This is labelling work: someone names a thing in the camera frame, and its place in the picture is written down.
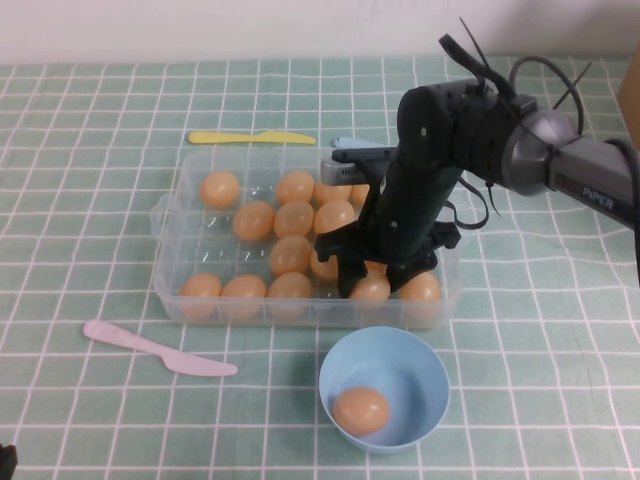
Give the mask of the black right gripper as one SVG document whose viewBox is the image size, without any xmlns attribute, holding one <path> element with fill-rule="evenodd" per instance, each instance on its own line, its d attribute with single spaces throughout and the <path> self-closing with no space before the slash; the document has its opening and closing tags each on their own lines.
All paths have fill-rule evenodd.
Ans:
<svg viewBox="0 0 640 480">
<path fill-rule="evenodd" d="M 437 266 L 427 239 L 462 170 L 427 157 L 415 159 L 398 149 L 336 149 L 321 161 L 321 180 L 328 186 L 364 180 L 369 192 L 354 223 L 320 234 L 318 258 L 338 259 L 338 291 L 349 298 L 368 275 L 364 260 L 387 264 L 386 277 L 395 293 L 418 275 Z"/>
</svg>

